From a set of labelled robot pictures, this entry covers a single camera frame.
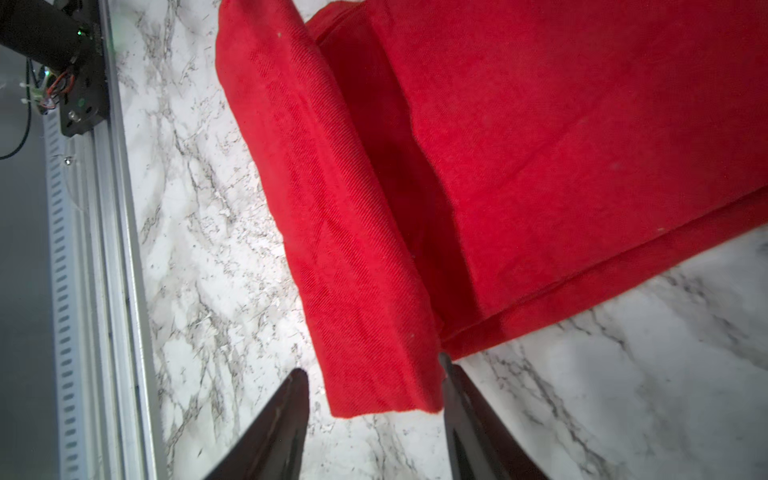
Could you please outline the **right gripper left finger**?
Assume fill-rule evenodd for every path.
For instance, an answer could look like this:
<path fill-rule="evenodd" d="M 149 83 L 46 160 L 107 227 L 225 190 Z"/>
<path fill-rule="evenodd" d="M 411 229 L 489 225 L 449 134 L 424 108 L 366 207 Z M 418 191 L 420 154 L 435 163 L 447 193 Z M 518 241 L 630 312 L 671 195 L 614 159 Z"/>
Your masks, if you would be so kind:
<path fill-rule="evenodd" d="M 309 413 L 308 375 L 295 368 L 207 479 L 299 478 Z"/>

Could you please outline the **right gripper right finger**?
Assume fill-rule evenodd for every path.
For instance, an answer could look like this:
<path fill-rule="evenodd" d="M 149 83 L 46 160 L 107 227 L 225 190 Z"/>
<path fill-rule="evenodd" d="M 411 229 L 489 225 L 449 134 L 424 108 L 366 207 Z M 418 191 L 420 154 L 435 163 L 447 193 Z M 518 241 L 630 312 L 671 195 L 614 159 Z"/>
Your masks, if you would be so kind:
<path fill-rule="evenodd" d="M 544 479 L 463 368 L 446 353 L 439 361 L 445 371 L 443 418 L 452 477 Z"/>

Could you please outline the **red long pants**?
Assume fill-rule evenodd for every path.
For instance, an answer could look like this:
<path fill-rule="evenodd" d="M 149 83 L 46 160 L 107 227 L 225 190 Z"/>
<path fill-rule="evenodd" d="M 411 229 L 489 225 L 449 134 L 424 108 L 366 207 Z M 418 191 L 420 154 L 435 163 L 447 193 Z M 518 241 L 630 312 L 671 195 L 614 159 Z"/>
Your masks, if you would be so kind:
<path fill-rule="evenodd" d="M 225 1 L 215 64 L 337 417 L 767 220 L 763 1 Z"/>

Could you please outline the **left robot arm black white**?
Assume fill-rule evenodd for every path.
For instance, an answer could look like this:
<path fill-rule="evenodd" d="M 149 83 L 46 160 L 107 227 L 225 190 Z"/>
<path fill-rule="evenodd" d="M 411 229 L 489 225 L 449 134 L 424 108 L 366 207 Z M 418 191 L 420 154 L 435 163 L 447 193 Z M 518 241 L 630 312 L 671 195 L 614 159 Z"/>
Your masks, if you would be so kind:
<path fill-rule="evenodd" d="M 47 1 L 1 1 L 1 45 L 50 70 L 76 62 L 87 42 L 80 25 Z"/>

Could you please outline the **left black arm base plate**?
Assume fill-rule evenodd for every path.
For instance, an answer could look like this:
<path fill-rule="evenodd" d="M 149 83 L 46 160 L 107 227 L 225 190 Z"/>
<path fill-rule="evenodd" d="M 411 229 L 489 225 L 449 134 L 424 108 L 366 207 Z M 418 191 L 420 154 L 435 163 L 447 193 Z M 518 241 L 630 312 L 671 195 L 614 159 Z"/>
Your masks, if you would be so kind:
<path fill-rule="evenodd" d="M 99 1 L 55 1 L 77 26 L 75 46 L 50 93 L 57 101 L 62 134 L 90 132 L 110 116 L 105 43 Z"/>

